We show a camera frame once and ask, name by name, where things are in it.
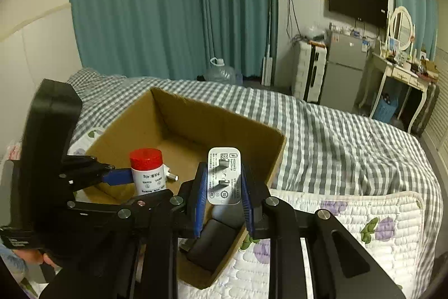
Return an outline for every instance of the small bottle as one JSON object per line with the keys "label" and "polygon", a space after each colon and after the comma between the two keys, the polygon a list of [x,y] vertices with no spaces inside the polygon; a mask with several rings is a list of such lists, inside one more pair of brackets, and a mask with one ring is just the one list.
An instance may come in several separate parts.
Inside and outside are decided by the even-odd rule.
{"label": "small bottle", "polygon": [[162,151],[155,148],[134,150],[129,154],[137,195],[166,189]]}

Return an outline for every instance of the vanity table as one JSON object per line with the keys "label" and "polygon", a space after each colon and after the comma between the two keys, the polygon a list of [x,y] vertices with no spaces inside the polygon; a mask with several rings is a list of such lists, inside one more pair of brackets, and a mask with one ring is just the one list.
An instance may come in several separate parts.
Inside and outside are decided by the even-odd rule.
{"label": "vanity table", "polygon": [[409,93],[411,92],[411,88],[418,89],[419,91],[422,91],[422,100],[420,101],[420,104],[418,105],[417,110],[414,113],[414,116],[411,119],[411,122],[409,123],[408,127],[408,133],[411,133],[411,127],[415,122],[415,119],[417,118],[418,114],[423,108],[423,105],[426,102],[426,92],[428,89],[428,86],[430,82],[427,80],[424,80],[422,78],[419,78],[417,74],[414,74],[410,70],[405,70],[399,66],[396,66],[392,64],[391,62],[387,61],[386,59],[383,59],[380,55],[373,53],[370,61],[369,61],[369,70],[367,75],[367,82],[366,82],[366,88],[364,90],[364,97],[359,103],[359,109],[362,108],[362,106],[366,103],[367,100],[367,94],[370,87],[370,81],[371,81],[371,75],[375,71],[375,69],[378,69],[382,71],[382,79],[381,84],[379,85],[378,93],[376,95],[375,103],[373,104],[372,111],[370,112],[369,118],[373,117],[373,114],[375,113],[376,107],[378,106],[379,99],[381,98],[382,89],[384,87],[384,83],[386,82],[387,77],[391,77],[393,79],[396,79],[404,84],[408,85],[408,91],[406,92],[406,97],[403,102],[403,105],[400,109],[400,112],[398,113],[398,119],[401,117],[402,112],[405,108],[405,105],[409,98]]}

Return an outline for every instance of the window blind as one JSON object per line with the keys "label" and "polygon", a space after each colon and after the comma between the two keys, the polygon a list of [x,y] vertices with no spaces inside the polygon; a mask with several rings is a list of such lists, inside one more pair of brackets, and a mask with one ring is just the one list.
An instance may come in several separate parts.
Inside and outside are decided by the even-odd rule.
{"label": "window blind", "polygon": [[440,94],[426,131],[448,165],[448,53],[437,48],[435,63],[440,71],[437,82]]}

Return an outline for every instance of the human hand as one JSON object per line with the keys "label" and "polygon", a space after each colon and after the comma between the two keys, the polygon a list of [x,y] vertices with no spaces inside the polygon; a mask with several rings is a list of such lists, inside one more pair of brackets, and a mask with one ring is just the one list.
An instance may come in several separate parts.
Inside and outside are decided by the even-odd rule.
{"label": "human hand", "polygon": [[47,254],[41,254],[39,250],[13,250],[13,252],[19,256],[21,259],[25,260],[29,264],[37,264],[40,265],[42,263],[46,263],[51,265],[53,268],[57,268],[58,266],[50,259]]}

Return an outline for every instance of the screw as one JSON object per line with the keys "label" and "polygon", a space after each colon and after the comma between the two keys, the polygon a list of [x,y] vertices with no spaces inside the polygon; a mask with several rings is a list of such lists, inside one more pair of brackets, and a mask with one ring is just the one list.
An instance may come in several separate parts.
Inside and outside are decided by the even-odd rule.
{"label": "screw", "polygon": [[265,202],[267,205],[270,205],[271,207],[275,207],[276,205],[278,205],[278,203],[280,203],[280,201],[276,197],[267,197],[265,199]]}
{"label": "screw", "polygon": [[169,202],[172,205],[180,205],[184,202],[184,199],[178,195],[174,195],[173,197],[170,198]]}
{"label": "screw", "polygon": [[330,218],[332,215],[330,214],[330,212],[329,212],[328,210],[326,210],[326,209],[321,209],[321,210],[319,210],[319,211],[317,212],[317,216],[318,216],[320,219],[328,219],[328,218]]}
{"label": "screw", "polygon": [[118,211],[118,216],[119,216],[121,219],[129,218],[129,217],[131,216],[131,211],[130,211],[129,209],[126,209],[126,208],[124,208],[124,209],[120,209],[120,210]]}

